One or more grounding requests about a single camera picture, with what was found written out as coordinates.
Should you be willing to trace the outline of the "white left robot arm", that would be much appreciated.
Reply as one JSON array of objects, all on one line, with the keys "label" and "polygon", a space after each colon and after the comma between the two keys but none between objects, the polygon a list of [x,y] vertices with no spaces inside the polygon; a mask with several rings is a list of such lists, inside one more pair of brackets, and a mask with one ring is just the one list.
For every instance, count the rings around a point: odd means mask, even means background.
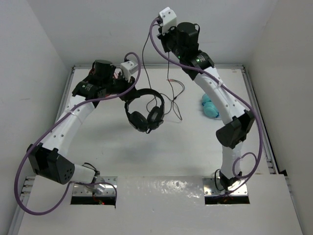
[{"label": "white left robot arm", "polygon": [[84,120],[99,101],[111,94],[120,96],[134,84],[138,63],[126,60],[114,76],[116,67],[109,61],[96,60],[86,78],[80,81],[69,98],[56,126],[38,144],[29,146],[29,161],[36,175],[61,185],[68,182],[91,184],[96,170],[69,161],[66,156],[70,144]]}]

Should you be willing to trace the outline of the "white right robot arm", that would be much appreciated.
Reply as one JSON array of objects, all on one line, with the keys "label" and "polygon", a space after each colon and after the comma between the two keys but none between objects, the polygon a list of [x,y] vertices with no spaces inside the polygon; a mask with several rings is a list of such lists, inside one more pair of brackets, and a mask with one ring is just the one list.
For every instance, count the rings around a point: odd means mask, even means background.
[{"label": "white right robot arm", "polygon": [[228,189],[242,175],[236,159],[241,156],[243,142],[255,121],[248,111],[232,94],[222,88],[214,62],[207,53],[199,49],[200,27],[198,24],[182,22],[162,23],[158,38],[166,53],[173,53],[182,64],[183,71],[208,95],[219,111],[224,126],[216,131],[222,149],[220,183]]}]

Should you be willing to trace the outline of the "teal cat-ear headphones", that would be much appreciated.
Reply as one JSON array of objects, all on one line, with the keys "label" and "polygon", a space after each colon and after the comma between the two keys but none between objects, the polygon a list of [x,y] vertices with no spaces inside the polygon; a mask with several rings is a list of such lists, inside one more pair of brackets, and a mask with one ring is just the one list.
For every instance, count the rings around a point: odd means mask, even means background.
[{"label": "teal cat-ear headphones", "polygon": [[203,112],[207,117],[218,118],[220,116],[218,109],[213,104],[212,100],[209,98],[207,94],[204,94],[202,96],[201,105],[203,108]]}]

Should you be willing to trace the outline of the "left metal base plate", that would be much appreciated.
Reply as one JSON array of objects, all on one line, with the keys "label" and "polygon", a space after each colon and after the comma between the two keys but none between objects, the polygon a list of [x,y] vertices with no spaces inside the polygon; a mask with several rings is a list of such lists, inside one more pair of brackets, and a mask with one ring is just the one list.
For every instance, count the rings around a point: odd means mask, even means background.
[{"label": "left metal base plate", "polygon": [[99,176],[93,184],[74,184],[73,196],[116,196],[117,176]]}]

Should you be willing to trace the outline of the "metal base plate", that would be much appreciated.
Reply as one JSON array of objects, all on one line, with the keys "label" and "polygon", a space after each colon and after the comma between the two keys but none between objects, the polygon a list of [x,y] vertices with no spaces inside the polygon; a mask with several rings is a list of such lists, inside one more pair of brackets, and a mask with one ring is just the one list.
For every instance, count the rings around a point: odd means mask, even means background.
[{"label": "metal base plate", "polygon": [[208,176],[202,178],[203,192],[205,197],[223,195],[230,191],[229,196],[248,196],[248,189],[244,180],[238,180],[227,189],[220,183],[220,177]]},{"label": "metal base plate", "polygon": [[99,176],[93,184],[74,184],[73,196],[116,196],[117,176]]}]

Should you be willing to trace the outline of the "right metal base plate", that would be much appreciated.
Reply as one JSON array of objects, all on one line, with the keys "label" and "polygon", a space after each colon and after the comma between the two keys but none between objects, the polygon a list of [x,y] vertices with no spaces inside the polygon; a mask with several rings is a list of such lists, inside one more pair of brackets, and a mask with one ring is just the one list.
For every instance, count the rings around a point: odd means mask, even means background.
[{"label": "right metal base plate", "polygon": [[220,177],[208,176],[202,178],[203,192],[205,197],[223,195],[230,191],[229,196],[248,196],[248,189],[244,180],[238,180],[227,189],[220,183]]}]

